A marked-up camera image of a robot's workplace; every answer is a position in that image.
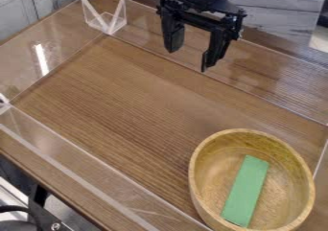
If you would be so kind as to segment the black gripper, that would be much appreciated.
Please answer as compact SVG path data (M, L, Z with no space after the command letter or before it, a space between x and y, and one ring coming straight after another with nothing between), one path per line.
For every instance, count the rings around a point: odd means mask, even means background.
M200 71L204 72L223 58L231 38L239 37L247 14L227 0L160 0L159 11L163 10L168 10L162 13L163 46L170 53L178 51L184 42L184 24L180 21L198 28L222 27L210 33L208 48L200 62Z

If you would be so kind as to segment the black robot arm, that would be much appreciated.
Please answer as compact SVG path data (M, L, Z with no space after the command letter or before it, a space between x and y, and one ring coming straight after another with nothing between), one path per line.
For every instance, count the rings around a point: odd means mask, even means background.
M162 20L163 46L170 53L183 46L184 25L210 33L200 60L204 72L223 58L230 41L239 38L246 11L227 0L159 0L156 14Z

